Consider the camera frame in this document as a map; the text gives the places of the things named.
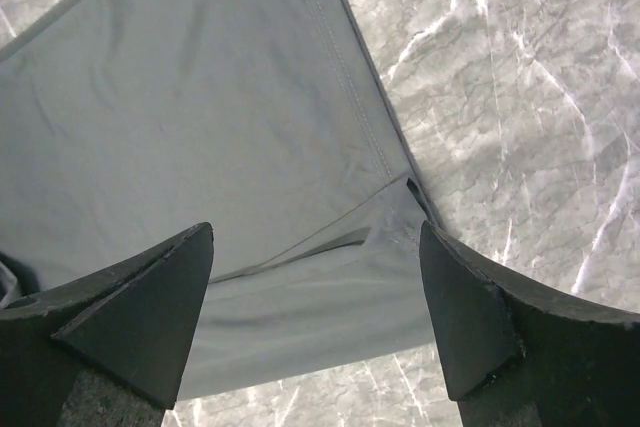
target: marble tile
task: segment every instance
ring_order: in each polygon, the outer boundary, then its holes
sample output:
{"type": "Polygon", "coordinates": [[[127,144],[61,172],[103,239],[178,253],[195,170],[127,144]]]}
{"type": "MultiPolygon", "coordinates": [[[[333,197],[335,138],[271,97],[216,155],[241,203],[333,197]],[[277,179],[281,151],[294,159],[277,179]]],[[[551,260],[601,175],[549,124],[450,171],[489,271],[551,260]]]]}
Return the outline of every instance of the marble tile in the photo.
{"type": "MultiPolygon", "coordinates": [[[[0,45],[58,0],[0,0],[0,45]]],[[[640,0],[350,0],[458,238],[640,311],[640,0]]],[[[460,425],[434,345],[180,403],[166,427],[460,425]]]]}

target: black plastic part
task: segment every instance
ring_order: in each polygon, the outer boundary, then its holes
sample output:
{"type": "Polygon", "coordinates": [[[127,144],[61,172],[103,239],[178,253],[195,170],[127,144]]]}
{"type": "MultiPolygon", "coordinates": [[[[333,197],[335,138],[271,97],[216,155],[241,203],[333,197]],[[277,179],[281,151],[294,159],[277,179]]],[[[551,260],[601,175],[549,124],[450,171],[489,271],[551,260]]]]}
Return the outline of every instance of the black plastic part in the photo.
{"type": "Polygon", "coordinates": [[[465,426],[640,419],[640,315],[551,289],[428,223],[420,262],[447,389],[465,426]]]}
{"type": "Polygon", "coordinates": [[[0,425],[56,425],[63,406],[72,400],[74,386],[77,390],[80,374],[86,372],[104,375],[119,389],[135,392],[133,397],[143,400],[151,410],[172,407],[171,399],[175,400],[177,395],[186,360],[180,355],[188,354],[212,265],[212,241],[211,226],[199,224],[136,257],[56,289],[19,299],[0,310],[0,425]],[[159,288],[159,277],[164,281],[161,287],[164,296],[147,292],[159,288]],[[171,303],[183,295],[189,297],[186,310],[179,303],[171,303]],[[133,299],[136,296],[144,299],[142,307],[133,299]],[[126,307],[143,308],[145,317],[140,315],[142,312],[131,312],[126,307]],[[167,308],[176,312],[169,313],[167,308]],[[112,324],[103,332],[96,332],[97,324],[106,320],[112,324]],[[155,343],[150,342],[146,336],[161,335],[159,326],[163,322],[166,322],[165,337],[155,337],[155,343]],[[80,343],[82,355],[51,338],[68,323],[62,332],[70,333],[74,330],[72,326],[86,329],[88,345],[80,343]],[[123,336],[129,344],[114,336],[123,336]],[[176,340],[171,336],[183,338],[176,340]],[[177,358],[164,356],[165,341],[180,349],[172,350],[179,354],[177,358]],[[98,355],[102,351],[95,344],[99,342],[113,349],[110,355],[98,355]],[[132,343],[148,350],[142,352],[132,343]],[[153,379],[164,387],[155,386],[147,391],[148,384],[141,381],[142,377],[126,371],[131,362],[141,362],[145,372],[153,370],[153,379]]]}

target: fabric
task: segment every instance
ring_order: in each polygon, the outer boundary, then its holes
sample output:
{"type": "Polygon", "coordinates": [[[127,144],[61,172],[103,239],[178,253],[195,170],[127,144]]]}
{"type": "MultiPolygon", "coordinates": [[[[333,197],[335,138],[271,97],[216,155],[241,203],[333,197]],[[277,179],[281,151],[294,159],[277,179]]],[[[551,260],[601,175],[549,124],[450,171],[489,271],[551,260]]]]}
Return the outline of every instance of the fabric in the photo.
{"type": "Polygon", "coordinates": [[[40,289],[214,226],[183,397],[427,341],[426,216],[344,0],[66,0],[0,105],[0,252],[40,289]]]}

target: gray marble table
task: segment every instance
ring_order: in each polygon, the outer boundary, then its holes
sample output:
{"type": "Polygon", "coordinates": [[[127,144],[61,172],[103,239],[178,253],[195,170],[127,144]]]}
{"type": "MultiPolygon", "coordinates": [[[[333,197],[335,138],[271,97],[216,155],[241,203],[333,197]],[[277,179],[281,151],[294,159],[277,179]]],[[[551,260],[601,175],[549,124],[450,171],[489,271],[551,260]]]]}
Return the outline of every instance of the gray marble table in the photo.
{"type": "MultiPolygon", "coordinates": [[[[0,45],[59,0],[0,0],[0,45]]],[[[640,311],[640,0],[350,0],[448,229],[640,311]]],[[[184,402],[166,427],[453,426],[434,345],[184,402]]]]}

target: marble surface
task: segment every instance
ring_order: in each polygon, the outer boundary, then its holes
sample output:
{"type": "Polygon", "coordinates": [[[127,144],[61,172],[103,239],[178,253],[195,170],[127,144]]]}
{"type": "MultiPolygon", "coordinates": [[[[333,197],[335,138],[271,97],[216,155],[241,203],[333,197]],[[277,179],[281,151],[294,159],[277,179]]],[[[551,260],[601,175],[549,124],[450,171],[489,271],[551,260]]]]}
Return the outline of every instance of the marble surface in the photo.
{"type": "MultiPolygon", "coordinates": [[[[59,0],[0,0],[0,45],[59,0]]],[[[447,228],[640,312],[639,0],[350,0],[447,228]]],[[[457,426],[434,345],[205,399],[166,427],[457,426]]]]}

